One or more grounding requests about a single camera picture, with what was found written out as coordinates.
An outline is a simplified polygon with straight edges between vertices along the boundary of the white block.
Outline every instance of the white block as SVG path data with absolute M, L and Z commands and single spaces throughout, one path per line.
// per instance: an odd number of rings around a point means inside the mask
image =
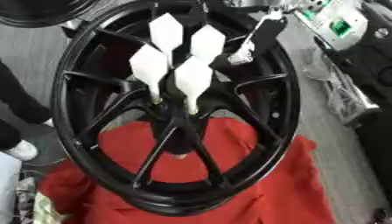
M 149 27 L 152 43 L 166 54 L 172 65 L 172 51 L 183 43 L 183 25 L 170 13 L 166 13 L 150 22 Z
M 197 100 L 210 87 L 212 76 L 213 69 L 195 56 L 176 69 L 176 86 L 186 95 L 190 114 L 198 112 Z
M 210 64 L 223 52 L 226 36 L 207 24 L 192 36 L 191 54 Z
M 135 77 L 149 86 L 153 101 L 160 102 L 158 83 L 169 70 L 165 54 L 144 45 L 130 58 L 129 63 Z

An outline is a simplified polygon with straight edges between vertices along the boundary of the floor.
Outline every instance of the floor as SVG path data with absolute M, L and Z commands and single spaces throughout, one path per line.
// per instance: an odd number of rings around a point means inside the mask
M 118 4 L 119 0 L 107 2 Z M 293 59 L 301 84 L 302 114 L 298 134 L 307 135 L 318 144 L 314 161 L 336 221 L 339 224 L 367 223 L 373 210 L 386 207 L 387 202 L 354 132 L 340 125 L 330 114 L 319 84 L 302 73 L 309 51 L 314 48 L 312 36 L 291 18 L 280 39 Z M 28 30 L 0 25 L 1 59 L 27 91 L 46 106 L 50 101 L 53 74 L 66 45 L 59 27 Z M 23 123 L 3 104 L 0 104 L 0 117 L 18 127 L 24 138 L 40 149 L 39 157 L 31 164 L 48 165 L 65 156 L 54 130 Z M 26 169 L 39 171 L 44 168 L 26 166 Z

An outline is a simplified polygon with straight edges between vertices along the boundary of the red fabric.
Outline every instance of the red fabric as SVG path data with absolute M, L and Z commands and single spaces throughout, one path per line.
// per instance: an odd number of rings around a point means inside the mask
M 256 133 L 231 118 L 211 119 L 204 143 L 225 171 L 241 161 L 256 144 Z M 100 136 L 100 146 L 118 164 L 135 172 L 154 145 L 147 122 L 130 122 Z M 228 203 L 191 217 L 163 217 L 138 210 L 112 192 L 95 185 L 74 164 L 60 164 L 43 181 L 40 191 L 62 214 L 73 214 L 66 224 L 331 224 L 333 217 L 312 165 L 315 143 L 297 136 L 286 156 L 265 179 L 235 195 Z M 164 182 L 204 179 L 207 171 L 191 153 L 177 160 L 165 153 L 152 177 Z

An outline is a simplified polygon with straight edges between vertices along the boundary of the shoe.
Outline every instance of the shoe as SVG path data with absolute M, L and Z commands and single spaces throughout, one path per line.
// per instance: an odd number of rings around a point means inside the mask
M 49 126 L 49 127 L 51 127 L 51 128 L 54 127 L 54 126 L 53 126 L 53 119 L 52 119 L 52 118 L 49 119 L 49 120 L 47 120 L 46 122 L 43 122 L 42 124 L 44 124 L 44 125 L 46 125 L 46 126 Z
M 39 151 L 32 143 L 22 140 L 17 146 L 5 151 L 5 153 L 22 161 L 29 161 L 34 159 Z

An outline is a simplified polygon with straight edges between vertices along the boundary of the pant leg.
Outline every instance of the pant leg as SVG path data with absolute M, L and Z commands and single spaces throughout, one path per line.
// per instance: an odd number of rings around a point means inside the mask
M 12 71 L 0 60 L 0 100 L 27 123 L 43 123 L 51 116 L 48 108 L 28 95 Z
M 22 137 L 17 129 L 7 122 L 0 120 L 0 151 L 6 151 L 17 146 Z

